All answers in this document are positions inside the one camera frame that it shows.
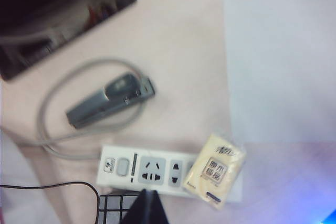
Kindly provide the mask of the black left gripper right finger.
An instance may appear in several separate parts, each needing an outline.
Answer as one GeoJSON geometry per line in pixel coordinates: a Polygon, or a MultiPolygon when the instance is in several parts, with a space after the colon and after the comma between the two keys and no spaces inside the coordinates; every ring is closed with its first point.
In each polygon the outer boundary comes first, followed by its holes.
{"type": "Polygon", "coordinates": [[[162,202],[156,190],[152,191],[149,206],[149,223],[150,224],[168,224],[166,213],[162,202]]]}

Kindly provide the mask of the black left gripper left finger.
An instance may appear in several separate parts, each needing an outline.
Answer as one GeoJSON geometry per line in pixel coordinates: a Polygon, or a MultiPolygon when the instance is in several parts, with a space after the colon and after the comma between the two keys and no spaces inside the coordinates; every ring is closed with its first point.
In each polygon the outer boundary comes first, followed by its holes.
{"type": "Polygon", "coordinates": [[[145,224],[149,222],[148,192],[140,192],[133,205],[122,219],[122,224],[145,224]]]}

